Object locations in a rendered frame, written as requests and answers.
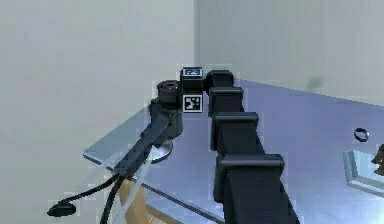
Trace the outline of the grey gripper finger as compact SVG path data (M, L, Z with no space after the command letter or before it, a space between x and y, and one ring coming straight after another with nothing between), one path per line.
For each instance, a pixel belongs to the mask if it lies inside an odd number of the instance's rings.
M112 187L112 189L108 195L108 198L107 198L107 201L106 201L106 204L105 204L105 207L104 207L101 219L100 219L100 224L108 224L108 219L110 216L110 212L111 212L116 194L117 194L118 190L120 189L123 181L124 181L124 178L119 177L117 179L117 181L114 183L114 185L113 185L113 187Z
M99 192L110 185L112 185L114 182L116 182L119 178L118 174L114 174L111 178L109 178L104 183L91 188L89 190L86 190L84 192L81 192L79 194L76 194L74 196L62 199L58 201L55 205L53 205L48 211L47 215L51 217L64 217L64 216L71 216L76 213L77 208L74 204L72 204L72 201L90 196L96 192Z

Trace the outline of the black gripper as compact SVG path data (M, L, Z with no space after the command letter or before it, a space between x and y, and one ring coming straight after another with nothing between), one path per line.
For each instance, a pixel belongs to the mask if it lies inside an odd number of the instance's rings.
M117 174L130 178L153 154L154 149L173 147L173 140L183 132L179 84L176 80L166 80L157 85L158 96L149 105L150 123L114 167Z

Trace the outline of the small grey round dish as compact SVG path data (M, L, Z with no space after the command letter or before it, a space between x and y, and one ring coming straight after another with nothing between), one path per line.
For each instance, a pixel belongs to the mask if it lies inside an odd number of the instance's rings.
M164 161L173 150L173 141L166 140L160 145L153 145L151 148L152 163L160 163Z

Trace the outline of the glass table with wooden legs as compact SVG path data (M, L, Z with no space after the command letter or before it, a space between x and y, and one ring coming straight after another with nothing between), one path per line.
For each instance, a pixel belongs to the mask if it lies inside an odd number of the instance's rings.
M384 143L384 107L241 80L246 110L259 116L268 153L284 157L282 175L301 224L384 224L384 198L349 187L343 153L375 154ZM206 112L185 113L171 155L151 167L147 202L182 224L215 224L216 154Z

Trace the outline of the pale blue glass tray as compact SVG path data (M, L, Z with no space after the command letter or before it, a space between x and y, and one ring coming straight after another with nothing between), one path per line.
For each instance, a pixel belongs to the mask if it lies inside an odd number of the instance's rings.
M345 151L343 162L346 183L349 187L384 198L384 176L375 171L378 164L372 163L374 156L358 150Z

